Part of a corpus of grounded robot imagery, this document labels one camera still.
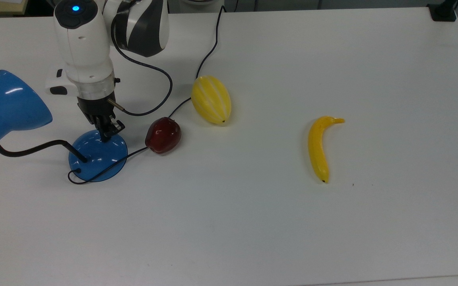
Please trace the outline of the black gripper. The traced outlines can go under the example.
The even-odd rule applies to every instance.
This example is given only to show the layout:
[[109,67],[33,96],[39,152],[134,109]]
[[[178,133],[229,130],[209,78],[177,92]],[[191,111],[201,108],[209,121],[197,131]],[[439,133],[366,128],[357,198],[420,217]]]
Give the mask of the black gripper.
[[116,101],[114,92],[97,100],[77,98],[80,110],[88,122],[94,124],[98,130],[101,142],[107,142],[111,137],[125,129],[125,125],[116,119],[113,111],[115,107],[109,103],[109,99]]

